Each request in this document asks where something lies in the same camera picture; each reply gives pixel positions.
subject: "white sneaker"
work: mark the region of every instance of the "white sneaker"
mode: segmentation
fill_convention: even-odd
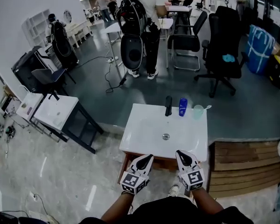
[[[137,70],[130,70],[130,69],[128,69],[127,72],[128,72],[130,75],[132,75],[134,78],[137,78],[137,77],[140,76],[140,75],[139,75],[139,72],[138,72]]]
[[[168,193],[167,196],[177,196],[179,193],[179,186],[178,185],[174,185],[170,188],[170,191]]]
[[[148,79],[149,80],[153,80],[154,79],[154,77],[157,75],[159,73],[159,71],[158,71],[158,67],[156,66],[155,67],[155,73],[154,74],[148,74]]]

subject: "sink drain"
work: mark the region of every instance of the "sink drain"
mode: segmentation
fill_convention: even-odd
[[[168,133],[163,134],[162,137],[163,137],[164,140],[170,139],[170,135]]]

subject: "black faucet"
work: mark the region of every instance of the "black faucet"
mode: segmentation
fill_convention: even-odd
[[[51,97],[54,96],[55,99],[58,101],[60,98],[57,96],[56,91],[53,91],[52,94],[50,95],[49,99],[51,99]]]
[[[172,114],[172,97],[170,95],[168,95],[166,97],[166,103],[165,103],[165,107],[166,107],[166,113],[165,116],[169,116]]]

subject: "mirror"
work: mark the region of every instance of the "mirror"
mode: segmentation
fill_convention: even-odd
[[[64,22],[71,23],[72,18],[71,18],[71,14],[70,14],[69,10],[64,11],[63,19],[64,19]]]

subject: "floor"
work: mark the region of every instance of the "floor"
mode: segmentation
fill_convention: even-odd
[[[61,224],[75,224],[85,217],[101,217],[121,193],[117,178],[124,159],[119,150],[121,135],[105,133],[96,137],[93,155],[77,143],[56,143],[35,129],[15,125],[16,135],[7,144],[0,139],[0,170],[7,185],[20,197],[14,210],[45,214],[42,202],[30,192],[40,195],[49,215]],[[205,176],[207,163],[202,163]],[[176,173],[152,170],[151,182],[134,199],[133,208],[166,197],[174,184],[180,184]],[[273,212],[277,186],[248,195],[217,199],[223,207],[236,206],[255,224],[280,223],[280,211]]]
[[[76,49],[80,64],[97,56],[111,56],[108,52],[107,35],[102,33],[104,27],[110,23],[100,23],[91,27],[94,37],[88,37],[80,49]],[[200,42],[210,38],[208,21],[199,33]],[[245,49],[247,37],[243,36],[239,50]],[[120,43],[114,44],[116,56],[120,57]],[[105,74],[109,71],[109,64],[105,58],[97,58],[74,69],[71,75],[77,80],[74,85],[68,81],[66,90],[71,96],[78,97],[85,109],[100,123],[125,127],[133,103],[165,105],[165,97],[171,95],[173,106],[178,106],[180,98],[187,98],[191,105],[200,104],[204,107],[212,105],[208,110],[208,134],[210,140],[274,140],[280,138],[280,91],[262,76],[252,74],[246,66],[242,68],[241,79],[231,79],[237,88],[234,97],[230,90],[219,84],[215,98],[209,98],[210,79],[193,80],[197,74],[190,71],[174,70],[172,64],[166,69],[165,41],[161,40],[158,53],[159,75],[154,80],[147,80],[147,74],[142,67],[141,76],[134,79],[127,75],[127,81],[122,88],[107,94],[109,88]],[[201,61],[198,74],[206,73],[202,60],[202,49],[197,52]],[[196,60],[189,62],[177,58],[179,65],[195,66]],[[120,66],[122,75],[124,66]],[[114,65],[106,75],[113,87],[119,85],[120,78]]]

